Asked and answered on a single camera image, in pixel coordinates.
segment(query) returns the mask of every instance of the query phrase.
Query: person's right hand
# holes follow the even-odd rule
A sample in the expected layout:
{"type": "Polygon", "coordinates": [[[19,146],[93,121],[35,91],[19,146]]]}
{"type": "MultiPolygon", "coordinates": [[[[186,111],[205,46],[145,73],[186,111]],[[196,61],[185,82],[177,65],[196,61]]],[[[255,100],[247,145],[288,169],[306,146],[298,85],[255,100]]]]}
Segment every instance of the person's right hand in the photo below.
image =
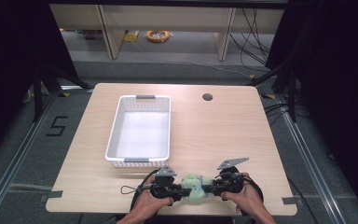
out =
{"type": "MultiPolygon", "coordinates": [[[[248,173],[242,173],[245,178],[250,179],[248,173]]],[[[224,200],[231,200],[237,204],[236,212],[241,210],[249,214],[257,223],[275,223],[273,217],[264,206],[257,191],[247,181],[243,181],[243,189],[240,193],[223,192],[221,195],[224,200]]]]}

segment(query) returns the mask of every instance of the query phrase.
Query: wooden tabletop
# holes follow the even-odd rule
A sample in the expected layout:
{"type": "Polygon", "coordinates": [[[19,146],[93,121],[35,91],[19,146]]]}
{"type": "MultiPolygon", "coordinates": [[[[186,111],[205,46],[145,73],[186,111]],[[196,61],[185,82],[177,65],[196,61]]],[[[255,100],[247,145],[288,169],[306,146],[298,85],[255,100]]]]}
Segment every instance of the wooden tabletop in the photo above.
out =
{"type": "MultiPolygon", "coordinates": [[[[169,165],[178,173],[175,183],[189,173],[215,177],[225,159],[249,157],[237,165],[263,190],[272,215],[292,216],[296,205],[257,90],[243,86],[98,84],[76,131],[50,198],[50,212],[128,213],[136,188],[153,169],[117,168],[104,157],[121,95],[169,95],[172,98],[171,155],[169,165]],[[204,93],[212,101],[202,98],[204,93]]],[[[158,211],[160,215],[235,216],[235,203],[220,197],[197,204],[186,198],[158,211]]]]}

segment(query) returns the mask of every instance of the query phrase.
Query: gray carpet floor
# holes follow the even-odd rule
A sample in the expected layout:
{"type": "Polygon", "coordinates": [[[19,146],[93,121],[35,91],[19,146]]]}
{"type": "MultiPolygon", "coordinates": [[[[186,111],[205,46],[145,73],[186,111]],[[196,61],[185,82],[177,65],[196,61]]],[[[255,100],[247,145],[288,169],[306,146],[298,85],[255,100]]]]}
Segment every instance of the gray carpet floor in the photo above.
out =
{"type": "MultiPolygon", "coordinates": [[[[83,56],[78,57],[79,60],[75,61],[75,67],[79,77],[91,85],[100,82],[244,85],[250,80],[247,76],[253,74],[259,77],[263,74],[235,63],[221,64],[217,62],[214,65],[218,68],[216,69],[190,63],[132,63],[131,60],[124,62],[124,57],[121,62],[112,63],[104,60],[102,62],[86,62],[80,60],[80,57],[83,56]],[[227,70],[239,71],[241,74],[227,70]]],[[[261,66],[253,68],[266,69],[261,66]]],[[[258,86],[260,94],[272,93],[270,87],[273,81],[274,78],[260,84],[258,86]]],[[[60,82],[62,85],[72,85],[66,80],[60,80],[60,82]]],[[[90,96],[91,93],[70,93],[68,97],[55,99],[31,150],[0,206],[0,223],[103,223],[112,216],[112,214],[49,213],[45,208],[45,203],[41,201],[42,196],[49,193],[55,182],[90,96]],[[60,119],[57,123],[66,126],[66,128],[61,136],[48,136],[49,133],[57,132],[56,129],[50,128],[57,116],[67,117],[67,119],[60,119]]],[[[277,104],[273,99],[261,99],[261,102],[263,106],[277,104]]],[[[32,101],[24,104],[0,145],[0,177],[31,126],[33,109],[32,101]]],[[[306,139],[327,185],[337,199],[343,216],[348,223],[358,223],[358,200],[351,191],[351,187],[337,164],[326,157],[329,152],[328,147],[314,126],[312,118],[309,117],[306,107],[298,105],[296,112],[298,114],[297,125],[306,139]]],[[[269,113],[268,121],[285,172],[304,195],[319,223],[331,223],[283,117],[280,114],[272,115],[272,113],[269,113]]],[[[292,188],[292,192],[299,199],[299,192],[294,188],[292,188]]],[[[237,223],[243,221],[240,217],[235,219],[237,223]]],[[[310,211],[305,205],[299,205],[297,214],[292,217],[275,217],[275,219],[278,223],[314,223],[310,211]]],[[[191,222],[191,217],[182,217],[182,219],[171,217],[169,220],[172,223],[197,223],[194,220],[191,222]]]]}

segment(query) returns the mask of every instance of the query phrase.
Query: desk leg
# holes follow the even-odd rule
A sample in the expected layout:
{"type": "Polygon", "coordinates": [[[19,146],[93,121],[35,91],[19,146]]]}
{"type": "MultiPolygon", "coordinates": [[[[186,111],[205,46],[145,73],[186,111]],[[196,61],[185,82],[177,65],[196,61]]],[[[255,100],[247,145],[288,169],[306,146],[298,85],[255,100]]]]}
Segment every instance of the desk leg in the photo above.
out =
{"type": "Polygon", "coordinates": [[[223,62],[226,59],[229,35],[231,34],[231,27],[234,24],[236,8],[230,8],[227,14],[227,26],[225,33],[214,33],[214,42],[217,48],[217,56],[219,61],[223,62]]]}
{"type": "Polygon", "coordinates": [[[118,55],[118,51],[120,50],[121,43],[123,42],[125,31],[114,30],[114,25],[110,20],[108,20],[108,17],[106,17],[106,14],[103,11],[103,6],[98,5],[96,7],[100,14],[99,18],[103,27],[103,39],[109,54],[109,58],[115,59],[118,55]]]}

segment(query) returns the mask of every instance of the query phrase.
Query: floor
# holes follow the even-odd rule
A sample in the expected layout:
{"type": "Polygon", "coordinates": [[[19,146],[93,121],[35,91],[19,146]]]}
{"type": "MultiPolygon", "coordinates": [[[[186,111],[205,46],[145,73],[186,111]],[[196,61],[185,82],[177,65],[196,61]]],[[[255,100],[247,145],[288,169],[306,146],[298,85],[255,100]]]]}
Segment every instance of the floor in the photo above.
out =
{"type": "MultiPolygon", "coordinates": [[[[62,32],[62,36],[76,69],[81,70],[80,77],[90,82],[111,78],[101,73],[102,66],[106,66],[106,69],[109,69],[109,66],[119,67],[123,73],[127,72],[129,77],[123,77],[121,80],[132,78],[131,73],[136,72],[128,66],[126,67],[126,64],[136,64],[137,70],[135,71],[150,69],[148,64],[157,64],[156,72],[161,72],[164,69],[172,69],[172,72],[178,69],[185,71],[189,67],[192,71],[199,69],[200,73],[205,73],[205,70],[210,69],[211,73],[224,73],[227,76],[240,75],[244,80],[248,80],[251,75],[260,76],[263,74],[261,71],[268,70],[251,56],[241,55],[241,51],[233,39],[230,39],[226,60],[219,62],[212,34],[172,32],[170,39],[165,43],[155,44],[148,42],[145,39],[145,32],[141,32],[135,43],[123,43],[115,60],[108,58],[101,39],[86,40],[82,34],[75,31],[62,32]]],[[[244,37],[241,34],[235,34],[234,39],[240,45],[243,44],[244,37]]],[[[259,42],[267,48],[272,40],[273,35],[259,36],[259,42]]],[[[254,38],[251,41],[258,46],[258,42],[254,38]]],[[[262,61],[264,60],[259,49],[252,46],[247,49],[262,61]]],[[[273,81],[274,77],[258,87],[264,107],[276,105],[280,100],[284,101],[284,95],[278,96],[278,98],[272,96],[270,99],[269,95],[273,94],[270,89],[273,81]]],[[[0,202],[0,223],[103,223],[112,216],[112,214],[51,214],[45,208],[45,197],[50,192],[60,171],[89,98],[90,93],[81,92],[55,99],[44,122],[37,129],[31,148],[27,151],[26,157],[10,183],[5,198],[0,202]],[[67,117],[59,119],[56,123],[66,127],[65,133],[60,138],[48,137],[50,133],[57,132],[50,127],[57,116],[67,117]]],[[[7,137],[0,145],[0,180],[1,176],[6,173],[18,148],[21,147],[28,130],[33,128],[33,106],[32,101],[24,103],[17,118],[13,120],[7,131],[7,137]]],[[[299,143],[294,140],[292,129],[288,127],[290,119],[280,111],[279,107],[275,109],[268,113],[268,121],[286,174],[296,183],[294,185],[296,187],[292,186],[292,191],[298,201],[298,212],[295,216],[275,217],[275,219],[278,223],[315,223],[311,215],[311,211],[313,211],[318,223],[339,223],[333,219],[334,216],[329,214],[324,196],[321,195],[319,187],[315,184],[316,180],[310,174],[309,164],[304,159],[301,150],[298,149],[299,143]]],[[[351,187],[335,162],[326,156],[328,148],[313,125],[306,107],[299,105],[296,107],[296,112],[298,117],[296,127],[306,139],[306,146],[317,166],[317,172],[324,177],[322,185],[327,186],[328,192],[332,193],[344,222],[358,223],[358,201],[351,191],[351,187]]],[[[198,223],[197,220],[191,222],[190,219],[185,218],[182,223],[198,223]]],[[[235,217],[234,220],[236,223],[243,222],[240,217],[235,217]]]]}

